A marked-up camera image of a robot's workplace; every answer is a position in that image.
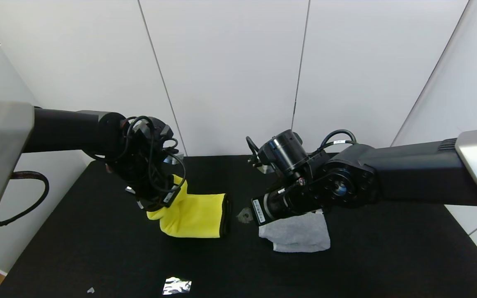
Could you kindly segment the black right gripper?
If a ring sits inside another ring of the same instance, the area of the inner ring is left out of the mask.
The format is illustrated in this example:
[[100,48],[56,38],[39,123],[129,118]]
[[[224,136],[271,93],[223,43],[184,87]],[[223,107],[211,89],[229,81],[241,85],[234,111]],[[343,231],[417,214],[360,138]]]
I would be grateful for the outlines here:
[[243,208],[236,218],[242,224],[257,221],[258,226],[267,225],[279,219],[293,216],[293,211],[286,202],[286,189],[280,188],[267,192],[264,195],[252,198],[251,207]]

